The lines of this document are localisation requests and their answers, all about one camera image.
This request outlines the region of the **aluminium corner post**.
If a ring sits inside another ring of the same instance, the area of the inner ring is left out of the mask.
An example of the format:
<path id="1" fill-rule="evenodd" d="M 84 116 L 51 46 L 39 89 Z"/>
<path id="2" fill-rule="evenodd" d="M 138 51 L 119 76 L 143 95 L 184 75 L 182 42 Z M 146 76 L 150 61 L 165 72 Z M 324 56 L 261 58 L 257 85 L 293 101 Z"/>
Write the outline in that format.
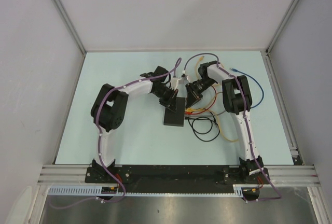
<path id="1" fill-rule="evenodd" d="M 274 32 L 272 39 L 269 41 L 265 52 L 266 54 L 271 53 L 273 50 L 276 42 L 279 40 L 280 36 L 282 35 L 284 29 L 286 28 L 289 20 L 291 19 L 293 13 L 295 12 L 298 4 L 300 3 L 301 0 L 291 0 L 290 5 L 288 6 L 280 24 L 278 25 L 276 31 Z"/>
<path id="2" fill-rule="evenodd" d="M 87 50 L 83 45 L 83 42 L 81 41 L 81 38 L 79 37 L 77 30 L 67 13 L 67 10 L 64 7 L 64 4 L 62 0 L 51 0 L 52 3 L 54 4 L 57 12 L 59 13 L 60 18 L 62 19 L 65 27 L 67 28 L 69 34 L 71 35 L 74 43 L 76 44 L 77 48 L 79 49 L 80 53 L 85 57 Z"/>

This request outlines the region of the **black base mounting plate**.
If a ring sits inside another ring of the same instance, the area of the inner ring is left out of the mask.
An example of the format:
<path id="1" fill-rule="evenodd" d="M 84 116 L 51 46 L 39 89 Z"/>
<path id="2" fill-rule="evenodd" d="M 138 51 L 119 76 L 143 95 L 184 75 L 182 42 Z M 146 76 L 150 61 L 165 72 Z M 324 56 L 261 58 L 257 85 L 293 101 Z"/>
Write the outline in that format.
<path id="1" fill-rule="evenodd" d="M 102 186 L 102 194 L 223 194 L 242 185 L 252 200 L 266 185 L 267 169 L 246 175 L 240 166 L 229 165 L 118 165 L 103 169 L 91 164 L 85 182 Z"/>

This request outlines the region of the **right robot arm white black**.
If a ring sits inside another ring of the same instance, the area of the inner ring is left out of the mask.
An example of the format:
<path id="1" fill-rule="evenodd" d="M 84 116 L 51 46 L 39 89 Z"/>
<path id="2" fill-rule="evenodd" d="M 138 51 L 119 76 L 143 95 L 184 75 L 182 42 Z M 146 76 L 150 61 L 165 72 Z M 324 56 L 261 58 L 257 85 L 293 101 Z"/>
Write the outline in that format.
<path id="1" fill-rule="evenodd" d="M 203 63 L 198 68 L 201 78 L 185 85 L 187 107 L 202 99 L 202 93 L 218 83 L 222 86 L 223 106 L 230 113 L 237 131 L 240 145 L 240 179 L 252 183 L 258 176 L 267 179 L 262 157 L 256 147 L 251 126 L 252 96 L 246 76 L 235 76 L 219 62 Z"/>

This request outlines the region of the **right aluminium side rail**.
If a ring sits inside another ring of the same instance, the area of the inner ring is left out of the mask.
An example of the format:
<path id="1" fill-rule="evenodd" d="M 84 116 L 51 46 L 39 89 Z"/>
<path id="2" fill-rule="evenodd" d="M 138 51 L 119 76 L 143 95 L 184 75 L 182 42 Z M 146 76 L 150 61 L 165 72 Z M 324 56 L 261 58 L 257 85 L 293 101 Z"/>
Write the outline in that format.
<path id="1" fill-rule="evenodd" d="M 273 95 L 276 101 L 276 105 L 279 111 L 279 115 L 281 118 L 282 126 L 286 135 L 286 139 L 288 142 L 290 154 L 292 156 L 294 165 L 303 165 L 303 160 L 301 158 L 301 154 L 298 148 L 298 144 L 295 138 L 294 130 L 291 125 L 289 115 L 285 106 L 285 102 L 282 96 L 282 92 L 280 90 L 280 86 L 272 66 L 272 62 L 267 51 L 262 51 L 261 56 L 265 65 L 266 72 L 269 77 L 270 85 L 273 91 Z"/>

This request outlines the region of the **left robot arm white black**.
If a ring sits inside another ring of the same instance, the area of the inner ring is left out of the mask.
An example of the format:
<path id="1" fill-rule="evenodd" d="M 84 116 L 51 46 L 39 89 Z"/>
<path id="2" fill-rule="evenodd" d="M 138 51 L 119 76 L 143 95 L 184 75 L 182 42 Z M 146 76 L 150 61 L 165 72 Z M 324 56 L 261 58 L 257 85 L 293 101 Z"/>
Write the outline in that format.
<path id="1" fill-rule="evenodd" d="M 153 94 L 159 99 L 159 104 L 171 112 L 176 112 L 176 97 L 178 89 L 168 85 L 166 81 L 170 71 L 157 66 L 155 71 L 143 73 L 137 80 L 123 86 L 114 87 L 104 84 L 91 108 L 91 117 L 99 135 L 97 141 L 97 155 L 93 166 L 98 165 L 97 177 L 107 183 L 115 176 L 115 155 L 110 148 L 109 136 L 122 124 L 127 104 L 142 95 Z"/>

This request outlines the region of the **black network switch box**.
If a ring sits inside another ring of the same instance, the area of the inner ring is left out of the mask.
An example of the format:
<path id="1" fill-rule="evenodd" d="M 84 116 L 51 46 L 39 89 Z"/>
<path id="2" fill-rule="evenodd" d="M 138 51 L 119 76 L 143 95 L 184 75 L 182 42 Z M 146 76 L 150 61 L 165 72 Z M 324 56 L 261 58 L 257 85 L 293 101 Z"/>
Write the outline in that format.
<path id="1" fill-rule="evenodd" d="M 183 127 L 185 121 L 186 99 L 184 97 L 176 98 L 175 111 L 165 109 L 163 125 L 171 127 Z"/>

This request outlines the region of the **right aluminium corner post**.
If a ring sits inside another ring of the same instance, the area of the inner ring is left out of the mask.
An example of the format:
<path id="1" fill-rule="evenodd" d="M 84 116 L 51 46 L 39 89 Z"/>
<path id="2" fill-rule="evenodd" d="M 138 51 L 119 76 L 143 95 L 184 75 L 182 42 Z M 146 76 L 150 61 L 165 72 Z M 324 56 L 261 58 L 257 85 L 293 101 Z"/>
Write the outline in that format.
<path id="1" fill-rule="evenodd" d="M 274 32 L 272 39 L 269 41 L 265 52 L 266 54 L 271 53 L 273 50 L 276 42 L 279 40 L 280 36 L 282 35 L 284 29 L 286 28 L 289 20 L 291 19 L 293 13 L 295 12 L 298 4 L 300 3 L 301 0 L 291 0 L 290 5 L 288 6 L 280 24 L 278 25 L 276 31 Z"/>

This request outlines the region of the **left aluminium corner post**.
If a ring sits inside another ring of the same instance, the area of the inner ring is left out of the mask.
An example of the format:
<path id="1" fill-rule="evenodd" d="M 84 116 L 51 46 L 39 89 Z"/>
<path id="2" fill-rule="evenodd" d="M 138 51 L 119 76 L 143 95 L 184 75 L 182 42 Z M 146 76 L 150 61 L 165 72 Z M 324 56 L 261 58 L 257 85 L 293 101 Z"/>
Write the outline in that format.
<path id="1" fill-rule="evenodd" d="M 83 42 L 81 41 L 81 38 L 79 37 L 77 30 L 67 13 L 67 10 L 64 7 L 64 4 L 62 0 L 51 0 L 52 3 L 54 4 L 57 12 L 59 13 L 60 18 L 62 19 L 65 27 L 67 28 L 69 34 L 71 35 L 74 43 L 76 44 L 77 48 L 79 49 L 80 53 L 85 57 L 87 50 L 83 45 Z"/>

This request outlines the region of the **aluminium front rail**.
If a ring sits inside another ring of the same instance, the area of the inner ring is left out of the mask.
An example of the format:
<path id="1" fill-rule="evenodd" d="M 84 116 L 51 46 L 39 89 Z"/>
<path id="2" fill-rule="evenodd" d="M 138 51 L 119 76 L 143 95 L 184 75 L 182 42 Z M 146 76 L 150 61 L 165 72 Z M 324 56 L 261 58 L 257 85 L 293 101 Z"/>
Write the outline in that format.
<path id="1" fill-rule="evenodd" d="M 192 180 L 204 179 L 226 185 L 253 185 L 272 182 L 279 187 L 318 186 L 318 175 L 314 166 L 266 165 L 267 179 L 254 176 L 244 179 L 238 166 L 225 165 L 118 165 L 113 167 L 114 175 L 123 184 L 150 180 Z M 45 165 L 38 178 L 40 185 L 83 185 L 110 184 L 116 180 L 103 169 L 92 165 Z"/>

